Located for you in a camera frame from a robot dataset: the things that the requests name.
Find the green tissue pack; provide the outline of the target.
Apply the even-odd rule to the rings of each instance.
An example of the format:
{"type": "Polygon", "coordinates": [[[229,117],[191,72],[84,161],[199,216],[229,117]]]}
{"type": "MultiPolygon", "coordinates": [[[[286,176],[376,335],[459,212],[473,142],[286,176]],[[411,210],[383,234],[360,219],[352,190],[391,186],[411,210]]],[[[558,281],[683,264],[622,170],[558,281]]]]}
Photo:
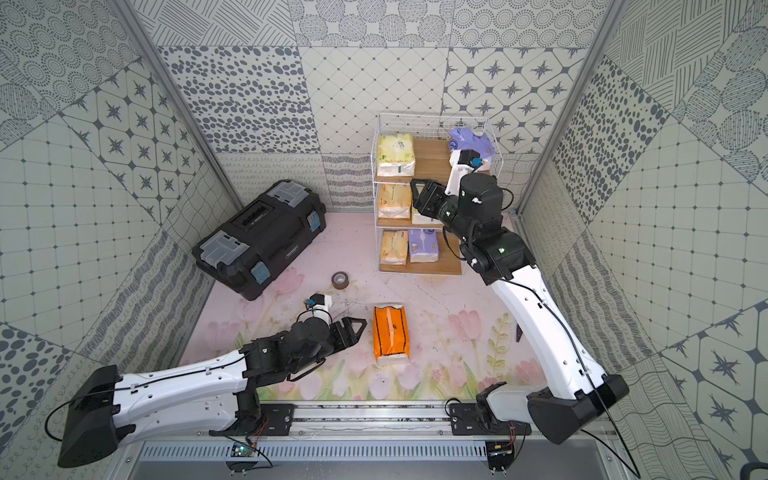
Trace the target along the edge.
{"type": "Polygon", "coordinates": [[[415,207],[411,208],[411,222],[414,226],[442,224],[442,222],[438,219],[433,219],[425,215],[422,215],[415,207]]]}

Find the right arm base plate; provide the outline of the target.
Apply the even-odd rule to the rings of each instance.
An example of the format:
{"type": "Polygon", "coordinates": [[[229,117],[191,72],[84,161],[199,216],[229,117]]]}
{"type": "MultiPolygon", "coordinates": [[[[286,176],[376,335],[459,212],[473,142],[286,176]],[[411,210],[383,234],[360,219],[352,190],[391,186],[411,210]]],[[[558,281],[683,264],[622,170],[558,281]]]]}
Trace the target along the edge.
{"type": "Polygon", "coordinates": [[[495,435],[530,435],[531,425],[517,421],[484,421],[478,414],[475,403],[462,403],[456,399],[449,399],[443,405],[446,415],[449,417],[453,436],[479,436],[495,435]]]}

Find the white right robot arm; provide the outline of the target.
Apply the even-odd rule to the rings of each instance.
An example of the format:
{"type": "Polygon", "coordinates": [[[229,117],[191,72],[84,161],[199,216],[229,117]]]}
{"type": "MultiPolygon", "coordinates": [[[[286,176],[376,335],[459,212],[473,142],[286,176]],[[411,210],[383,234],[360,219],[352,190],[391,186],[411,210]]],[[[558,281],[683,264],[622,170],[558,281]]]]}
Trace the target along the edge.
{"type": "Polygon", "coordinates": [[[561,444],[628,395],[625,380],[606,373],[563,319],[524,240],[503,225],[495,177],[466,174],[453,195],[434,180],[413,179],[410,188],[418,212],[457,237],[462,259],[510,310],[546,380],[529,393],[505,382],[479,392],[476,412],[487,430],[529,423],[561,444]]]}

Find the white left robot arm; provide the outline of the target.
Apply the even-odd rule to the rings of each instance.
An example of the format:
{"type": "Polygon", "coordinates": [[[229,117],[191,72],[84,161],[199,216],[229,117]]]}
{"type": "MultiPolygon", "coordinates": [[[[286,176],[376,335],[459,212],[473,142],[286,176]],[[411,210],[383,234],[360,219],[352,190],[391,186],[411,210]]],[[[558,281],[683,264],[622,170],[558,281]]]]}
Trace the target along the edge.
{"type": "Polygon", "coordinates": [[[121,444],[179,431],[256,433],[265,422],[259,389],[308,376],[330,356],[355,346],[366,326],[366,320],[352,317],[310,317],[185,367],[125,375],[115,365],[100,367],[62,406],[66,421],[57,465],[85,466],[121,444]]]}

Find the orange tissue pack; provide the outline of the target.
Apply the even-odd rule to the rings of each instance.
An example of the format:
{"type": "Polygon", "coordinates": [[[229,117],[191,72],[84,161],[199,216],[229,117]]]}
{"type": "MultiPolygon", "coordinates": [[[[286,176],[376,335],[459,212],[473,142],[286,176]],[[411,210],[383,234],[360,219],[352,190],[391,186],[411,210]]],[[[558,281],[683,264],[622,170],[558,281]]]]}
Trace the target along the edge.
{"type": "Polygon", "coordinates": [[[379,365],[410,360],[410,335],[403,305],[376,306],[373,315],[374,356],[379,365]]]}

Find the purple dog tissue pack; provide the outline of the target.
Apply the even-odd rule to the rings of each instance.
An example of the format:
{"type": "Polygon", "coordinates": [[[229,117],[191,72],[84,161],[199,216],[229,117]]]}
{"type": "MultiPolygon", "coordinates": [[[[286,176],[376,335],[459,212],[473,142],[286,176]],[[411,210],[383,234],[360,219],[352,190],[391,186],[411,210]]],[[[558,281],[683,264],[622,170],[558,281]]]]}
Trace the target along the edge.
{"type": "Polygon", "coordinates": [[[457,127],[450,130],[451,151],[474,150],[483,160],[490,160],[495,154],[492,141],[486,134],[477,135],[471,128],[457,127]]]}

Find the yellow-green tissue pack top shelf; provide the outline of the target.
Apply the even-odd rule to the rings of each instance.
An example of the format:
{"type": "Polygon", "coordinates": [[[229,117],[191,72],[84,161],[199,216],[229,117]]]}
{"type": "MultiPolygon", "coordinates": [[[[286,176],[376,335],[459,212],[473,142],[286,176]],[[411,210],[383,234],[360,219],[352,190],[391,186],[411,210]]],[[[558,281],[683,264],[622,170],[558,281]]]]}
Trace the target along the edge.
{"type": "Polygon", "coordinates": [[[410,177],[415,173],[415,150],[412,134],[380,135],[376,166],[382,177],[410,177]]]}

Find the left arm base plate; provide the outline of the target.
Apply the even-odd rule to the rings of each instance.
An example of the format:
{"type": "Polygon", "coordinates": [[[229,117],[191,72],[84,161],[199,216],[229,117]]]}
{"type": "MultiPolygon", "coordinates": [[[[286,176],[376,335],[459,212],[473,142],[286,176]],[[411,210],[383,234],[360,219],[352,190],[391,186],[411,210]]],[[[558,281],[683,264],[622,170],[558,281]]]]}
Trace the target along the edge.
{"type": "Polygon", "coordinates": [[[248,411],[239,429],[239,435],[279,436],[290,434],[296,405],[292,403],[267,403],[248,411]]]}

